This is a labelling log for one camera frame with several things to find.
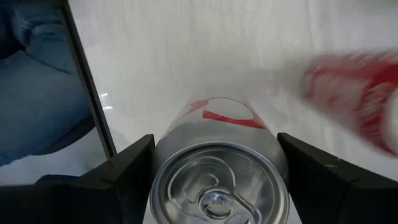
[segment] denim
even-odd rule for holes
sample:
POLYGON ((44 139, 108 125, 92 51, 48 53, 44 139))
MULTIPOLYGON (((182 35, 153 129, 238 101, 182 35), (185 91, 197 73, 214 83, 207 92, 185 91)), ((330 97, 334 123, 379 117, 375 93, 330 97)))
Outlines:
POLYGON ((46 150, 90 115, 48 1, 0 4, 0 166, 46 150))

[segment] can body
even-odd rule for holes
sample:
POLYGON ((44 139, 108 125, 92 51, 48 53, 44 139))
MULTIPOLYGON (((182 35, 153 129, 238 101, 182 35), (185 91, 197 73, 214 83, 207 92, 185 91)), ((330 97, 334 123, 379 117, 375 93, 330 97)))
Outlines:
POLYGON ((157 175, 150 202, 158 223, 287 219, 285 155, 260 117, 240 99, 190 102, 159 141, 153 165, 157 175))
POLYGON ((305 97, 396 155, 397 56, 397 52, 324 56, 305 75, 305 97))

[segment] white surface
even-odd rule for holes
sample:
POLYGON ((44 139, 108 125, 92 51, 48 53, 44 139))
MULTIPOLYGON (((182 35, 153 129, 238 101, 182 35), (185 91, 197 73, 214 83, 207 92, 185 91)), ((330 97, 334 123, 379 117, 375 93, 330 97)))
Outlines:
POLYGON ((80 176, 106 160, 96 128, 62 150, 44 155, 28 156, 0 167, 0 186, 33 184, 43 175, 80 176))
MULTIPOLYGON (((117 150, 147 133, 159 140, 190 94, 222 85, 243 92, 273 133, 289 133, 398 180, 396 159, 297 97, 316 54, 397 47, 398 1, 71 0, 70 5, 117 150)), ((289 223, 300 221, 296 216, 289 223)))

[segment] red can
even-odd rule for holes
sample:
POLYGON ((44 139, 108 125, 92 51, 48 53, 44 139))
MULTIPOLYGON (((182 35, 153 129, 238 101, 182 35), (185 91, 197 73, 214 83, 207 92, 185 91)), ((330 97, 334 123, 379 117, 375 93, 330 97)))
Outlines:
POLYGON ((305 75, 305 97, 398 155, 398 53, 330 55, 305 75))

